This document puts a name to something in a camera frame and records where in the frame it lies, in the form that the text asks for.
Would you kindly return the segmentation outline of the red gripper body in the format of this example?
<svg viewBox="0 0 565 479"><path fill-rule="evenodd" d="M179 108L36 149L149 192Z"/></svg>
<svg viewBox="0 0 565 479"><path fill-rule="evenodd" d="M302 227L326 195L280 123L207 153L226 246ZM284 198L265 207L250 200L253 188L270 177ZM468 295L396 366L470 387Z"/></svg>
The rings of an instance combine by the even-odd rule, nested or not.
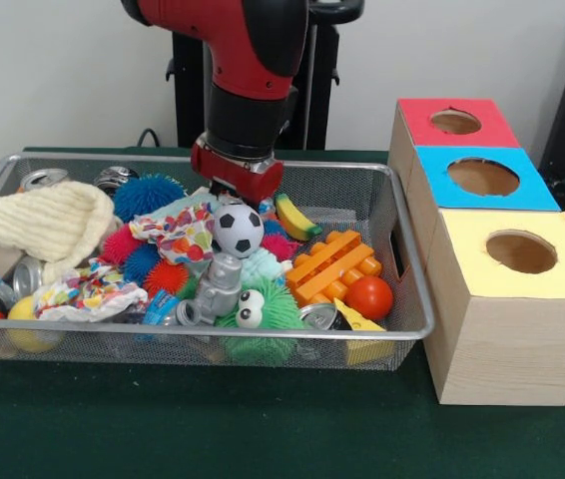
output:
<svg viewBox="0 0 565 479"><path fill-rule="evenodd" d="M205 136L199 136L194 143L191 164L196 173L214 185L232 190L246 202L256 206L271 197L283 179L282 161L274 157L260 162L231 159L215 151Z"/></svg>

